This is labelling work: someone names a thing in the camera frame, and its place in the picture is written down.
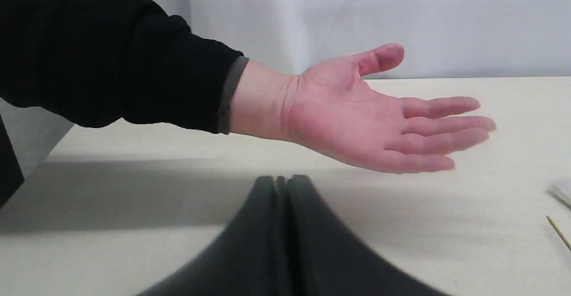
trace white table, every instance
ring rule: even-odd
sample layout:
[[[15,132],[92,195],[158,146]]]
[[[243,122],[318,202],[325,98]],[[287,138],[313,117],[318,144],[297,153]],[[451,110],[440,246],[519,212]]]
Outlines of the white table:
[[[377,80],[395,96],[467,95],[496,119],[457,170],[389,175],[291,143],[172,125],[74,127],[0,210],[3,295],[132,295],[224,228],[256,177],[308,174],[355,233],[459,296],[568,295],[571,211],[546,193],[571,177],[571,78]]]

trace finger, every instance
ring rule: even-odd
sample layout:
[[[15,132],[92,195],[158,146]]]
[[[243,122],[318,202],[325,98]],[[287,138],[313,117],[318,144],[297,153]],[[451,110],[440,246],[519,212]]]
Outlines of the finger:
[[[350,58],[359,65],[359,74],[364,76],[397,67],[404,58],[404,48],[399,44],[386,44]]]
[[[406,125],[402,129],[402,133],[416,133],[428,137],[474,127],[492,132],[496,130],[496,123],[489,117],[446,117],[444,119],[411,117],[406,119]]]
[[[404,154],[396,151],[383,151],[381,172],[419,173],[452,170],[454,161],[444,155]]]
[[[448,154],[471,148],[487,139],[488,131],[481,128],[463,129],[430,137],[408,133],[389,143],[387,149],[404,154]]]
[[[404,97],[403,113],[409,117],[428,117],[439,119],[448,115],[462,114],[480,108],[480,103],[473,97],[448,97],[433,100],[421,100]]]

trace open palm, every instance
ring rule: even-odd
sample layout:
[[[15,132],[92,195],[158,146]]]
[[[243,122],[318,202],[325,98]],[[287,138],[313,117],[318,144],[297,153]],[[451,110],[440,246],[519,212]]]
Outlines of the open palm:
[[[290,84],[281,111],[289,140],[354,166],[381,172],[450,170],[446,154],[488,139],[488,117],[449,117],[480,107],[471,97],[397,98],[361,78],[402,62],[398,44],[312,66]]]

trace black sweater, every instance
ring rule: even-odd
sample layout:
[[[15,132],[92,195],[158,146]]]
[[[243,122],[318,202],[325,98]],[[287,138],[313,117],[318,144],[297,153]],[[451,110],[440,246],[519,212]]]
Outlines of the black sweater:
[[[0,0],[0,96],[85,127],[124,118],[218,133],[242,54],[150,0]]]

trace white backdrop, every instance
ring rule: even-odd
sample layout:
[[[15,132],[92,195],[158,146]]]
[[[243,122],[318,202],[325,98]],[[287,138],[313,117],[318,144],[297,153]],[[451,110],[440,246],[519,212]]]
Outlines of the white backdrop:
[[[155,0],[285,72],[400,42],[392,78],[571,75],[571,0]]]

